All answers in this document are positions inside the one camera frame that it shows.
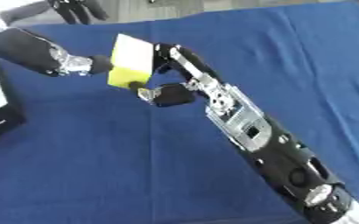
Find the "robotic finger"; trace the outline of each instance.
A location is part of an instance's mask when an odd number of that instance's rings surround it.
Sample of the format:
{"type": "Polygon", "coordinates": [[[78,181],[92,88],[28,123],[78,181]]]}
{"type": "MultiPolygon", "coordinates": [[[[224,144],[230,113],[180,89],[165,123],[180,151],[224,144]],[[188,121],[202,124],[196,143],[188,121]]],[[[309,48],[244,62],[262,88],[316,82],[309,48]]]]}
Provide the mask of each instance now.
{"type": "Polygon", "coordinates": [[[48,38],[18,28],[0,32],[0,58],[52,77],[98,74],[112,68],[104,56],[75,56],[48,38]]]}

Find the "robotic arm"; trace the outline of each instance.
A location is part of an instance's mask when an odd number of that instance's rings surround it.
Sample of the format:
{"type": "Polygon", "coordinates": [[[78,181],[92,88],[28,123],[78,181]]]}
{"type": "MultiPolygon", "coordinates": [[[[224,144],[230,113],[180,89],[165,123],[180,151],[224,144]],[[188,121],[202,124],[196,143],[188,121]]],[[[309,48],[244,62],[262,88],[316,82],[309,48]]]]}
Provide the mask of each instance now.
{"type": "Polygon", "coordinates": [[[154,68],[178,70],[186,82],[130,89],[158,107],[208,101],[207,117],[294,210],[315,224],[359,224],[359,202],[345,185],[293,134],[267,116],[237,87],[180,45],[156,44],[154,68]]]}
{"type": "Polygon", "coordinates": [[[26,29],[9,27],[20,18],[48,8],[46,2],[39,2],[0,12],[0,58],[52,77],[72,73],[84,76],[111,70],[112,65],[104,56],[75,56],[48,38],[26,29]]]}

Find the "yellow cube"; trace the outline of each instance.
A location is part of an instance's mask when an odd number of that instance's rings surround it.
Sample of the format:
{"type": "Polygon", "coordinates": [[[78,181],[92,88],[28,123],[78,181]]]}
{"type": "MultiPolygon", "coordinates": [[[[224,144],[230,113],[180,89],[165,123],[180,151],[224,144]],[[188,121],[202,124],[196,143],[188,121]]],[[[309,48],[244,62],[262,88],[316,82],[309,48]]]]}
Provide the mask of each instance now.
{"type": "Polygon", "coordinates": [[[152,75],[153,44],[118,34],[111,62],[114,68],[109,73],[109,85],[129,88],[133,81],[146,84],[152,75]]]}

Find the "blue fabric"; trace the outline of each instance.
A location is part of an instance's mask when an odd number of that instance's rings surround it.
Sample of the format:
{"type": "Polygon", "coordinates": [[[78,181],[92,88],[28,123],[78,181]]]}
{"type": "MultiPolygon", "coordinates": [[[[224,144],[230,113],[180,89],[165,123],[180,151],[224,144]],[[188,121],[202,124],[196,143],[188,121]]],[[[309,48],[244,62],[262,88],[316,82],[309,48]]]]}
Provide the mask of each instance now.
{"type": "MultiPolygon", "coordinates": [[[[32,29],[80,55],[109,56],[119,32],[193,49],[359,199],[359,5],[32,29]]],[[[2,66],[28,123],[0,138],[0,223],[305,223],[204,116],[202,100],[153,108],[104,74],[2,66]]],[[[151,85],[177,79],[155,75],[151,85]]]]}

